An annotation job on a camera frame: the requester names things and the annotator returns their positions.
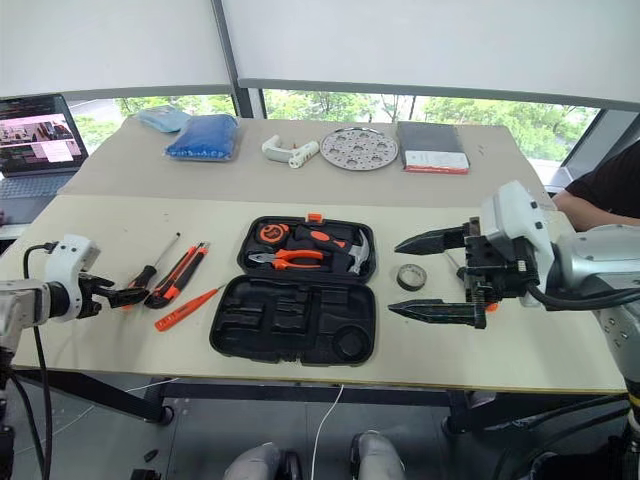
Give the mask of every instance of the floor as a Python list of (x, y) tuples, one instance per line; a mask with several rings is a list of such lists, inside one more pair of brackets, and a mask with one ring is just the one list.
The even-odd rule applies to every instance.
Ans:
[[(136, 388), (148, 379), (133, 375), (100, 376), (123, 389)], [(41, 390), (26, 385), (42, 432)], [(22, 404), (15, 390), (8, 389), (6, 424), (16, 429), (15, 480), (40, 478)], [(54, 395), (54, 456), (52, 479), (129, 480), (135, 468), (162, 473), (163, 480), (221, 479), (225, 469), (243, 451), (263, 442), (295, 449), (309, 478), (316, 429), (328, 404), (171, 400), (177, 416), (167, 427), (159, 427), (119, 415), (84, 401)], [(392, 440), (406, 465), (408, 480), (491, 478), (502, 450), (536, 440), (576, 422), (620, 408), (621, 404), (592, 409), (547, 422), (535, 433), (516, 427), (476, 435), (447, 438), (440, 422), (445, 408), (338, 404), (325, 422), (320, 436), (316, 479), (349, 479), (348, 452), (352, 437), (367, 429), (378, 430)], [(577, 434), (559, 443), (561, 453), (587, 452), (618, 434), (623, 419)], [(158, 450), (145, 463), (144, 455)]]

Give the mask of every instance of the perforated metal disc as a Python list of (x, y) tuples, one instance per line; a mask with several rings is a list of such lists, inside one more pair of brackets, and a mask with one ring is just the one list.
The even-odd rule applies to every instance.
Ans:
[(398, 144), (371, 128), (342, 128), (324, 137), (320, 153), (336, 167), (375, 170), (396, 159)]

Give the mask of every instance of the table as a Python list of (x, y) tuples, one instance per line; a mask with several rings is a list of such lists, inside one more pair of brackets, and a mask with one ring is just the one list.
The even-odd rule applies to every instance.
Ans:
[(370, 172), (336, 168), (320, 154), (294, 170), (267, 160), (262, 143), (279, 134), (284, 148), (321, 141), (345, 126), (367, 126), (395, 138), (390, 124), (344, 124), (302, 120), (240, 119), (235, 159), (211, 164), (163, 155), (175, 134), (155, 131), (129, 118), (94, 152), (60, 193), (131, 195), (244, 202), (477, 207), (498, 187), (518, 179), (543, 208), (555, 209), (533, 167), (505, 127), (455, 127), (469, 157), (468, 175), (406, 173), (396, 160)]
[[(152, 327), (159, 312), (140, 307), (127, 314), (107, 310), (97, 318), (67, 324), (49, 322), (43, 335), (53, 369), (52, 384), (103, 406), (163, 422), (167, 415), (162, 399), (175, 395), (332, 401), (332, 387), (292, 386), (291, 382), (313, 382), (314, 386), (343, 383), (350, 386), (342, 399), (347, 402), (381, 399), (384, 403), (451, 406), (454, 415), (449, 426), (453, 431), (557, 408), (585, 399), (584, 394), (624, 390), (590, 313), (523, 309), (516, 300), (509, 300), (489, 319), (487, 330), (478, 331), (466, 326), (420, 324), (386, 310), (390, 303), (416, 296), (463, 299), (463, 290), (445, 256), (409, 257), (392, 253), (393, 246), (429, 229), (461, 224), (479, 212), (485, 196), (507, 181), (518, 179), (532, 192), (546, 210), (551, 231), (557, 234), (570, 229), (566, 218), (553, 211), (535, 172), (506, 129), (458, 127), (472, 164), (465, 176), (408, 174), (402, 172), (399, 162), (373, 172), (348, 172), (320, 157), (291, 170), (259, 153), (262, 141), (273, 133), (279, 133), (285, 144), (294, 140), (302, 143), (321, 139), (342, 126), (243, 119), (235, 160), (203, 164), (162, 156), (163, 147), (173, 137), (129, 119), (0, 260), (0, 277), (20, 277), (21, 255), (27, 246), (76, 233), (95, 240), (103, 250), (92, 273), (124, 286), (179, 230), (183, 237), (176, 245), (178, 251), (199, 240), (213, 242), (206, 263), (183, 293), (182, 298), (188, 299), (241, 273), (235, 256), (254, 218), (320, 211), (327, 218), (364, 222), (374, 230), (379, 263), (369, 285), (377, 299), (377, 340), (364, 365), (271, 365), (219, 355), (208, 344), (218, 301), (214, 298), (165, 334)], [(388, 125), (373, 127), (393, 135)], [(36, 278), (43, 261), (34, 254), (32, 272)], [(395, 284), (395, 269), (408, 261), (421, 264), (430, 275), (427, 287), (418, 294), (404, 292)], [(170, 265), (161, 267), (166, 270)], [(27, 335), (15, 363), (33, 368), (35, 359), (34, 344)], [(150, 389), (142, 400), (78, 371), (207, 377), (227, 383), (168, 384)], [(22, 374), (37, 380), (33, 371)], [(282, 388), (250, 389), (234, 384), (237, 379), (288, 383)], [(444, 394), (425, 388), (456, 391)], [(470, 389), (510, 393), (504, 396), (506, 403), (496, 401), (469, 409), (460, 390)], [(514, 400), (524, 406), (519, 404), (514, 411), (509, 406)], [(471, 410), (479, 415), (470, 417), (467, 413)]]
[[(140, 265), (156, 256), (155, 250), (164, 245), (165, 239), (180, 231), (183, 235), (173, 256), (198, 240), (213, 241), (211, 253), (183, 292), (181, 299), (186, 300), (242, 273), (235, 256), (254, 218), (267, 214), (304, 215), (311, 210), (318, 210), (318, 206), (62, 195), (5, 254), (0, 261), (0, 275), (4, 279), (19, 278), (22, 252), (27, 246), (72, 232), (93, 239), (102, 249), (91, 273), (126, 285)], [(65, 324), (49, 322), (41, 328), (50, 368), (154, 377), (511, 392), (604, 394), (624, 388), (590, 313), (549, 313), (524, 309), (517, 300), (507, 300), (489, 318), (486, 330), (474, 330), (466, 326), (426, 325), (386, 310), (390, 303), (416, 296), (463, 301), (463, 289), (446, 256), (409, 257), (394, 254), (393, 246), (424, 230), (461, 223), (477, 214), (477, 209), (325, 205), (320, 210), (327, 218), (364, 222), (375, 232), (379, 267), (369, 285), (376, 293), (377, 339), (374, 353), (364, 365), (274, 365), (222, 356), (208, 343), (218, 300), (214, 298), (164, 334), (153, 328), (161, 313), (141, 307), (131, 313), (106, 308), (95, 318)], [(570, 228), (559, 212), (548, 215), (551, 231)], [(34, 254), (32, 259), (32, 275), (38, 278), (45, 256)], [(395, 284), (396, 269), (409, 260), (429, 272), (427, 287), (418, 293), (405, 292)], [(173, 261), (169, 258), (160, 270), (170, 268)], [(23, 338), (14, 363), (36, 366), (35, 346), (29, 335)]]

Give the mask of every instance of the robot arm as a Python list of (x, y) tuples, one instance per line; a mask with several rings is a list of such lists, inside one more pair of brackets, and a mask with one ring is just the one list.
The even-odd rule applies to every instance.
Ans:
[(486, 308), (503, 298), (549, 310), (601, 310), (640, 299), (640, 228), (608, 225), (553, 244), (537, 203), (518, 182), (486, 201), (480, 218), (410, 238), (395, 251), (425, 255), (462, 247), (466, 303), (411, 300), (389, 309), (427, 323), (485, 328)]
[(0, 348), (13, 356), (22, 330), (42, 325), (49, 318), (66, 322), (97, 315), (102, 305), (93, 295), (106, 297), (111, 308), (146, 298), (148, 292), (143, 288), (111, 290), (112, 281), (87, 274), (99, 254), (91, 240), (65, 235), (51, 251), (44, 281), (0, 282)]

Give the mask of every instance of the black tape roll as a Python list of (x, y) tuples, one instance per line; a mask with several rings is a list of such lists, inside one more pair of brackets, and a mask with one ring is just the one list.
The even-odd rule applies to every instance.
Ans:
[(402, 265), (396, 276), (398, 285), (409, 292), (417, 292), (427, 283), (427, 272), (413, 263)]

